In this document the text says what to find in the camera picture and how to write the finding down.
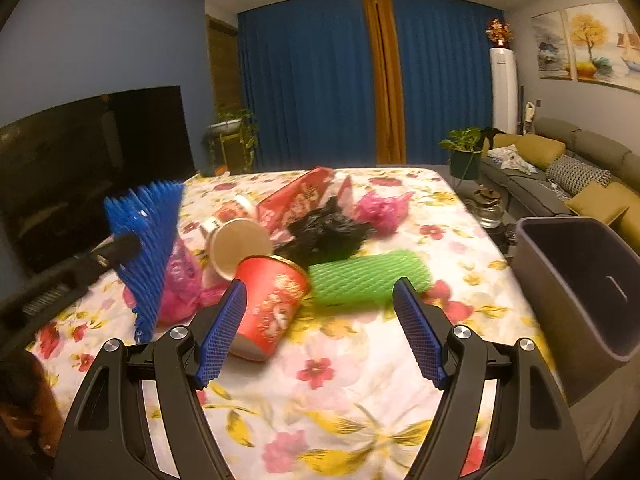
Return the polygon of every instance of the floral tablecloth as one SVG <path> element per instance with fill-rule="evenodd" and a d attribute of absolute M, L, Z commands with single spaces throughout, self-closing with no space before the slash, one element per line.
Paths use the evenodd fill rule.
<path fill-rule="evenodd" d="M 345 170 L 355 199 L 413 191 L 410 215 L 391 238 L 370 240 L 361 254 L 416 251 L 435 284 L 428 293 L 453 323 L 488 340 L 513 344 L 528 336 L 546 345 L 500 251 L 437 173 L 414 168 Z M 179 233 L 206 266 L 197 228 L 236 193 L 260 200 L 301 172 L 187 181 Z M 206 274 L 206 280 L 212 280 Z M 133 343 L 134 315 L 111 272 L 91 293 L 37 335 L 31 351 L 66 415 L 105 340 Z M 177 476 L 154 383 L 145 383 L 148 423 L 159 466 Z M 463 474 L 479 466 L 495 385 L 487 383 Z M 265 478 L 402 479 L 424 440 L 441 393 L 422 378 L 392 306 L 323 317 L 303 304 L 276 355 L 265 364 L 228 357 L 200 402 L 238 480 Z"/>

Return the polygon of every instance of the orange curtain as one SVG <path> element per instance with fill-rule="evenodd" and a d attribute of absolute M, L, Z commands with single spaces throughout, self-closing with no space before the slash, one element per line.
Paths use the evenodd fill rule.
<path fill-rule="evenodd" d="M 406 164 L 404 96 L 396 21 L 391 0 L 362 0 L 376 99 L 376 155 L 379 164 Z"/>

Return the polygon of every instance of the gray wall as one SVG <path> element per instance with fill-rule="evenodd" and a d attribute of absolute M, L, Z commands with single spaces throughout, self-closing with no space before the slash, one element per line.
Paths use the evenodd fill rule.
<path fill-rule="evenodd" d="M 196 168 L 214 117 L 204 0 L 21 0 L 0 31 L 0 126 L 108 92 L 180 85 Z M 0 298 L 19 272 L 0 224 Z"/>
<path fill-rule="evenodd" d="M 622 142 L 640 153 L 640 95 L 597 84 L 538 78 L 538 50 L 530 18 L 553 10 L 614 1 L 537 0 L 509 10 L 505 16 L 513 29 L 512 47 L 518 64 L 519 84 L 525 88 L 525 102 L 535 104 L 536 99 L 542 100 L 537 115 L 564 119 Z"/>

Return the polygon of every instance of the gray trash bin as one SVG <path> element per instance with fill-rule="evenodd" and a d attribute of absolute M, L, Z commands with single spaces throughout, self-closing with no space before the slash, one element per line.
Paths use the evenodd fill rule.
<path fill-rule="evenodd" d="M 569 405 L 640 346 L 640 258 L 591 218 L 525 218 L 511 268 L 540 324 Z"/>

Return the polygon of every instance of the television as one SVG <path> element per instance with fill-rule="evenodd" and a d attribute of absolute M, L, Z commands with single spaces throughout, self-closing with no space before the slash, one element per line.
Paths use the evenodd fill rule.
<path fill-rule="evenodd" d="M 42 272 L 110 234 L 105 197 L 194 173 L 180 87 L 60 105 L 0 128 L 0 228 Z"/>

